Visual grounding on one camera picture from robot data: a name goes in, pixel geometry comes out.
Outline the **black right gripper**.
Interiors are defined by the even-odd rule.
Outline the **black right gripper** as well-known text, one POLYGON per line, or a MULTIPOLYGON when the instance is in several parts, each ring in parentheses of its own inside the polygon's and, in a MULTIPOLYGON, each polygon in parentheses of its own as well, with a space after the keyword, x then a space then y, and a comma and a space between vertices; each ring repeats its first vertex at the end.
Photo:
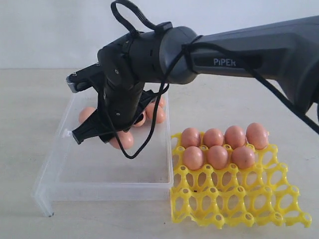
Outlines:
POLYGON ((81 144, 84 140, 99 137, 102 142, 109 143, 114 138, 113 131, 128 131, 146 107, 155 101, 156 93, 152 90, 98 90, 98 109, 76 129, 72 136, 81 144))

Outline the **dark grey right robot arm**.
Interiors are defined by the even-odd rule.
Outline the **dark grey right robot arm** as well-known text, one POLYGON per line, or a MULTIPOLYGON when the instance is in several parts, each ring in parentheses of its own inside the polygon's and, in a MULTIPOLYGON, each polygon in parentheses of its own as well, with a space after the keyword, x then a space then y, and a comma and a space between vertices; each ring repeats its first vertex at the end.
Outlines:
POLYGON ((185 85, 199 74, 252 77, 311 129, 306 116, 319 101, 319 18, 310 16, 213 35, 170 22, 130 33, 98 51, 98 62, 67 78, 72 92, 94 88, 98 108, 73 130, 77 143, 108 142, 141 120, 156 94, 145 83, 185 85))

